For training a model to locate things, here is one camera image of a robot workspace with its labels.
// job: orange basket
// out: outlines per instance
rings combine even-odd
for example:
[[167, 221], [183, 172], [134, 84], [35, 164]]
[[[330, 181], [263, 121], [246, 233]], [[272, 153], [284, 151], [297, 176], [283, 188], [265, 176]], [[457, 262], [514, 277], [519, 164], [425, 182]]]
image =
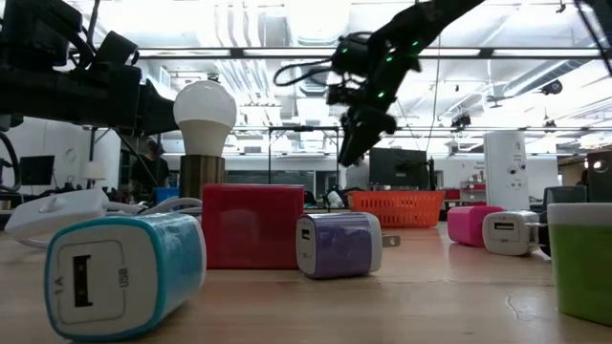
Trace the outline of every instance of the orange basket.
[[352, 211], [379, 218], [382, 227], [428, 228], [438, 224], [444, 191], [353, 191]]

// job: white light bulb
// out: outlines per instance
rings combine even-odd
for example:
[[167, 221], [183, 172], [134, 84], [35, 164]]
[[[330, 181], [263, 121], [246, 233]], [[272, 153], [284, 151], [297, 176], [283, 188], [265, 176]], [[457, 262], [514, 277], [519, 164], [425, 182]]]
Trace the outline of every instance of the white light bulb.
[[221, 157], [237, 115], [235, 99], [210, 80], [187, 85], [174, 101], [174, 120], [183, 133], [187, 155]]

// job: white power strip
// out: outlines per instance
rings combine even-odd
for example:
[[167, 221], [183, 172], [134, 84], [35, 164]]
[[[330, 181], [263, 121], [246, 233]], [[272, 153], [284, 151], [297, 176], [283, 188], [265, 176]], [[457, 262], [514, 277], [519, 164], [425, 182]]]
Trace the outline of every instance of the white power strip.
[[[155, 207], [145, 209], [136, 205], [109, 202], [106, 194], [100, 189], [79, 190], [21, 204], [12, 212], [5, 231], [21, 244], [46, 248], [47, 243], [31, 238], [55, 233], [66, 226], [107, 215], [132, 216], [138, 213], [148, 215], [171, 211], [174, 206], [187, 204], [196, 206], [181, 210], [182, 212], [190, 213], [202, 207], [202, 201], [184, 198], [169, 199]], [[109, 209], [120, 212], [107, 212]]]

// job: lamp base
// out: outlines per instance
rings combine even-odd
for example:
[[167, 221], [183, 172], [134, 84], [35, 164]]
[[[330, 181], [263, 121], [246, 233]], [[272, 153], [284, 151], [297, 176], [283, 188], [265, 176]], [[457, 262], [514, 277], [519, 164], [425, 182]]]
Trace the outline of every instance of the lamp base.
[[207, 183], [223, 183], [226, 160], [221, 157], [185, 155], [181, 157], [180, 197], [202, 199]]

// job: white wall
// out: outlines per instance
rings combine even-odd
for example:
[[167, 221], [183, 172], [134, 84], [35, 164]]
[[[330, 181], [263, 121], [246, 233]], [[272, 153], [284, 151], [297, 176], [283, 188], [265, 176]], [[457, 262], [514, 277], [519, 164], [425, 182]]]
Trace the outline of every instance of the white wall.
[[[7, 133], [15, 148], [17, 158], [28, 156], [55, 156], [55, 179], [57, 185], [62, 187], [69, 176], [75, 178], [74, 184], [86, 186], [81, 176], [81, 167], [89, 160], [90, 132], [80, 126], [54, 120], [38, 118], [25, 118], [23, 124], [11, 128]], [[120, 143], [115, 133], [106, 135], [97, 145], [96, 159], [106, 164], [107, 181], [101, 181], [97, 186], [116, 185], [119, 179]], [[0, 158], [10, 161], [9, 153], [3, 144], [0, 144]], [[11, 168], [3, 169], [3, 183], [13, 184]], [[21, 192], [39, 194], [51, 186], [22, 186]]]
[[[180, 157], [165, 156], [170, 169], [180, 168]], [[226, 169], [228, 171], [241, 170], [268, 170], [267, 156], [226, 156]], [[461, 182], [467, 181], [472, 175], [484, 170], [485, 160], [480, 156], [450, 157], [435, 160], [435, 169], [443, 171], [444, 187], [459, 187]], [[336, 171], [336, 157], [273, 157], [272, 170], [317, 170]], [[557, 158], [555, 157], [528, 157], [527, 174], [529, 177], [530, 196], [541, 199], [544, 188], [557, 186]], [[340, 184], [346, 183], [344, 168], [340, 169]]]

